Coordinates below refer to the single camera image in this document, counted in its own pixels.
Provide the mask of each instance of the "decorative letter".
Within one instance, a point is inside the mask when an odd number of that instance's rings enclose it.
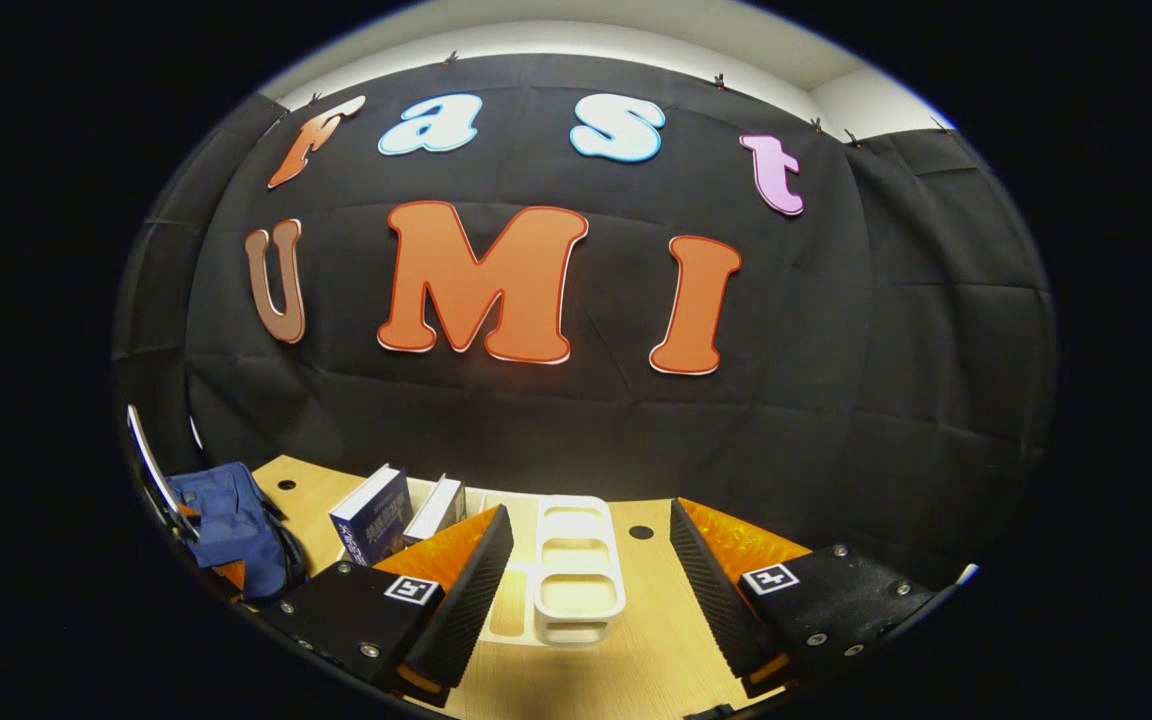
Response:
[[[742,135],[740,143],[755,152],[755,184],[763,199],[787,215],[801,213],[803,199],[790,192],[785,179],[785,170],[799,174],[799,161],[782,152],[781,141],[768,135]]]
[[[332,137],[335,127],[340,124],[340,119],[350,118],[357,113],[365,100],[366,97],[361,94],[348,103],[342,103],[335,106],[335,108],[326,111],[321,115],[317,115],[317,118],[310,118],[301,127],[301,135],[296,136],[296,142],[291,144],[291,150],[287,151],[287,158],[283,158],[283,164],[274,173],[274,177],[270,179],[270,190],[274,190],[275,187],[289,181],[289,179],[298,176],[301,170],[305,169],[305,165],[310,162],[306,158],[310,151],[323,147],[328,137]]]
[[[424,147],[430,152],[447,152],[473,141],[471,127],[483,108],[477,94],[444,94],[417,103],[403,111],[404,122],[389,128],[376,146],[384,156],[403,156]]]
[[[647,361],[662,373],[713,373],[718,369],[718,316],[727,276],[740,270],[740,253],[721,242],[682,234],[669,241],[669,255],[679,262],[679,287],[673,293],[669,328]]]
[[[582,156],[602,156],[620,162],[641,162],[660,150],[664,113],[653,103],[622,94],[591,94],[576,104],[584,126],[570,132]]]
[[[305,336],[305,305],[301,302],[301,278],[296,270],[296,242],[301,240],[301,220],[283,220],[274,225],[274,247],[278,247],[279,276],[283,279],[282,313],[274,309],[270,297],[270,275],[265,273],[265,249],[270,234],[253,232],[247,236],[247,274],[252,281],[256,313],[271,336],[283,342],[297,342]]]
[[[434,301],[453,350],[464,353],[500,297],[500,323],[484,341],[501,361],[554,365],[571,355],[562,336],[567,260],[589,221],[570,210],[522,209],[477,260],[456,210],[420,200],[389,213],[397,232],[389,321],[376,340],[389,350],[425,353],[434,328],[425,324],[425,296]]]

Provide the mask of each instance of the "letter m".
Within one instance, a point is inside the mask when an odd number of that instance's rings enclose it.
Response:
[[[562,209],[521,210],[483,259],[475,258],[456,210],[447,202],[399,205],[389,213],[397,260],[389,321],[376,340],[389,350],[425,353],[434,328],[425,324],[425,297],[453,350],[464,353],[500,300],[500,320],[485,338],[501,361],[558,364],[571,355],[562,336],[563,286],[573,247],[589,221]]]

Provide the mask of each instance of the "brown letter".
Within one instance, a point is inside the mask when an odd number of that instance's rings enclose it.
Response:
[[[310,118],[301,127],[301,135],[296,136],[296,142],[291,144],[291,150],[287,151],[287,158],[283,159],[283,164],[274,173],[274,177],[270,179],[270,190],[274,190],[275,187],[289,181],[289,179],[298,176],[301,170],[305,169],[305,165],[310,162],[306,159],[310,151],[323,147],[328,137],[332,137],[335,127],[340,124],[340,119],[349,118],[349,115],[357,113],[365,100],[366,97],[361,94],[348,103],[342,103],[335,106],[335,108],[326,111],[321,115]]]
[[[669,253],[679,260],[669,328],[647,361],[662,373],[705,376],[718,369],[714,333],[723,309],[727,276],[740,270],[740,253],[704,237],[677,236]]]
[[[551,365],[571,355],[561,332],[563,286],[573,247],[589,232],[584,217],[562,209],[521,210],[483,260],[475,258],[447,202],[399,205],[389,227],[397,232],[397,263],[389,321],[376,333],[380,346],[408,353],[434,347],[434,328],[425,324],[429,295],[448,343],[464,353],[500,297],[500,323],[484,341],[490,355]]]
[[[279,276],[283,279],[282,313],[270,297],[270,275],[265,273],[265,249],[270,234],[253,232],[247,236],[247,274],[252,281],[256,313],[271,336],[283,342],[297,342],[305,336],[305,305],[301,302],[301,278],[296,270],[296,242],[301,238],[301,220],[283,220],[274,225],[278,247]]]

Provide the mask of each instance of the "table surface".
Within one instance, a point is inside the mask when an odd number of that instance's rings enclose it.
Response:
[[[365,478],[278,457],[255,471],[280,510],[285,524],[301,540],[310,574],[340,556],[340,538],[328,510]],[[280,488],[279,484],[291,488]],[[429,492],[414,483],[412,502]],[[471,493],[484,497],[484,507],[508,507],[515,550],[511,564],[530,564],[535,555],[537,497],[518,493]],[[626,609],[608,626],[602,642],[584,647],[537,647],[480,638],[470,657],[465,677],[452,689],[447,707],[435,708],[463,720],[602,720],[606,717],[644,717],[679,720],[718,705],[745,707],[740,680],[733,677],[705,624],[687,576],[669,544],[669,500],[608,502],[616,532]],[[653,530],[637,539],[635,525]],[[524,582],[507,571],[500,583],[485,634],[516,632],[524,607]]]

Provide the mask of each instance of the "book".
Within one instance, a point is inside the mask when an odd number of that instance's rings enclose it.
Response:
[[[403,541],[408,546],[429,539],[454,524],[465,520],[465,484],[444,475],[434,484],[425,503],[416,511],[411,523],[403,530]]]
[[[407,470],[388,462],[329,511],[340,543],[357,564],[376,564],[403,548],[412,518]]]

